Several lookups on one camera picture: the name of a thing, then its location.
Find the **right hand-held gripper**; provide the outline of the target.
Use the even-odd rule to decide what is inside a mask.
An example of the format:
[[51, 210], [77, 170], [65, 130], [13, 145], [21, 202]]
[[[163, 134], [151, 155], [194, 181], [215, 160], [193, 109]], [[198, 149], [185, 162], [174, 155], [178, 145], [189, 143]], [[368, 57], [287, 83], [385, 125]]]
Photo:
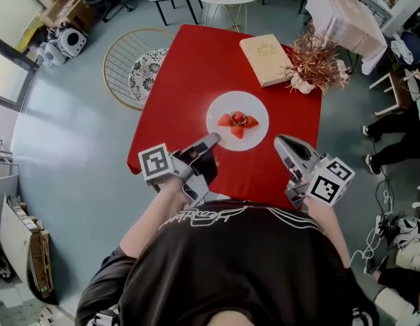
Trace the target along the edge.
[[341, 159], [319, 155], [299, 138], [277, 135], [273, 146], [291, 174], [285, 194], [296, 209], [303, 207], [306, 197], [334, 206], [356, 175]]

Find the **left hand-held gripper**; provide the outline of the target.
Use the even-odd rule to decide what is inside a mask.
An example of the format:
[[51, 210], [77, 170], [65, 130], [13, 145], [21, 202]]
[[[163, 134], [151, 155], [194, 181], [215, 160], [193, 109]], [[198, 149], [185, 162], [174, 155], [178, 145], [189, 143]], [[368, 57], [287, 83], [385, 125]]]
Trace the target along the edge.
[[144, 180], [159, 191], [170, 177], [178, 177], [183, 181], [182, 191], [190, 199], [190, 206], [198, 205], [218, 174], [213, 149], [220, 139], [219, 133], [211, 132], [183, 150], [170, 153], [163, 143], [139, 152]]

